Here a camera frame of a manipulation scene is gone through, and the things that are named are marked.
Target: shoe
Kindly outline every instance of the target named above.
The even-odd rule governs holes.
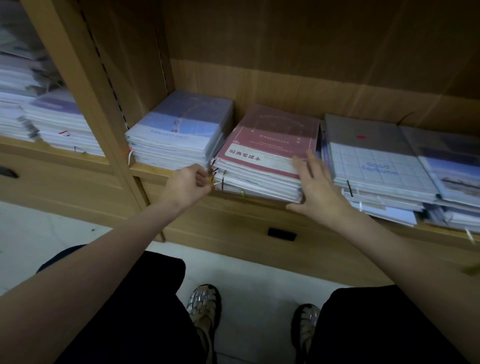
[[[308,352],[305,342],[308,339],[310,339],[311,342],[319,314],[320,308],[310,303],[298,306],[293,314],[290,335],[292,344],[297,351],[295,364],[304,364],[307,360]]]
[[[206,363],[216,364],[216,353],[214,350],[215,331],[220,322],[222,314],[222,298],[215,286],[203,284],[193,291],[187,304],[187,311],[192,319],[193,325],[203,331],[208,341],[208,353]],[[208,317],[210,319],[210,329],[206,332],[200,321]]]

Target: tile floor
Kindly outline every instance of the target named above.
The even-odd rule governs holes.
[[[33,275],[63,249],[89,243],[109,228],[0,202],[0,295]],[[185,261],[178,297],[212,283],[222,295],[216,333],[219,364],[294,363],[290,320],[302,303],[322,306],[342,285],[197,250],[152,242],[148,250]]]

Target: hand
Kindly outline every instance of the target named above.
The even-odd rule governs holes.
[[[206,196],[213,185],[208,172],[199,164],[176,170],[167,181],[162,201],[169,203],[180,214]]]
[[[358,213],[340,189],[332,182],[330,171],[311,150],[307,150],[308,164],[293,157],[306,200],[303,204],[288,204],[287,209],[306,215],[316,222],[338,231],[342,222]]]

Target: forearm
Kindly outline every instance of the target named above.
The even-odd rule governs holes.
[[[372,260],[472,362],[480,362],[480,287],[371,217],[355,212],[337,232]]]
[[[5,362],[20,357],[20,362],[53,362],[179,213],[168,202],[151,205],[4,294],[0,352]]]

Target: red notebook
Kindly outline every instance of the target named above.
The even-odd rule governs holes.
[[[292,157],[317,145],[320,120],[255,105],[235,127],[216,159],[298,179]]]

